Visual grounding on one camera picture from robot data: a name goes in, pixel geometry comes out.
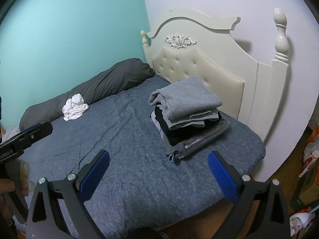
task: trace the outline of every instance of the mattress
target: mattress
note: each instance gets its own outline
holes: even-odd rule
[[[160,76],[109,96],[76,120],[59,118],[53,133],[25,150],[30,179],[49,181],[77,173],[101,150],[111,162],[85,206],[106,238],[120,238],[137,227],[162,227],[193,216],[223,198],[207,165],[208,153],[218,150],[240,174],[249,173],[265,156],[261,139],[228,115],[231,128],[178,165],[169,162],[159,132],[149,117],[151,92],[169,85]],[[31,202],[32,193],[27,197]],[[73,237],[75,227],[61,202]]]

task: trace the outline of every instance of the bed post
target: bed post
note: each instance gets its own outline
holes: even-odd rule
[[[141,31],[141,36],[142,36],[143,50],[144,50],[146,63],[148,63],[151,68],[153,68],[152,58],[151,58],[151,55],[149,54],[150,46],[147,42],[146,33],[144,30]]]
[[[289,66],[289,43],[286,37],[287,19],[284,12],[279,8],[274,10],[274,21],[278,31],[275,43],[276,54],[272,60],[272,67],[270,67],[268,95],[258,123],[261,131],[258,135],[263,141],[265,141],[280,107]]]

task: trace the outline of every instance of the teal wall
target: teal wall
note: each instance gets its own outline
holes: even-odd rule
[[[144,0],[17,0],[0,26],[1,124],[118,61],[145,61],[142,29]]]

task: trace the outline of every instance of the folded black shirt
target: folded black shirt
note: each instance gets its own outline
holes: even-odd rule
[[[169,130],[168,126],[163,118],[162,110],[159,107],[155,107],[155,119],[159,123],[160,127],[162,128],[164,134],[166,135],[169,143],[171,146],[177,145],[179,142],[182,142],[186,139],[191,138],[192,136],[205,131],[208,128],[213,127],[221,120],[222,116],[218,112],[218,120],[211,121],[211,120],[204,120],[205,126],[204,127],[194,127],[192,125],[187,127],[180,127],[174,130]]]

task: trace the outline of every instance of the bed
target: bed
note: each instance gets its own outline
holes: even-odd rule
[[[210,151],[218,150],[241,174],[250,173],[265,156],[263,141],[278,110],[288,67],[287,22],[281,10],[275,9],[274,20],[276,54],[267,66],[230,36],[239,17],[169,10],[147,34],[151,45],[141,31],[147,63],[156,75],[92,104],[76,120],[54,120],[53,133],[21,157],[31,166],[30,179],[62,179],[107,150],[110,167],[85,202],[106,238],[121,238],[137,227],[172,225],[214,205],[223,195],[207,166]],[[156,89],[194,75],[222,99],[220,111],[231,128],[176,165],[164,157],[148,98]],[[71,235],[78,238],[63,202],[61,209]]]

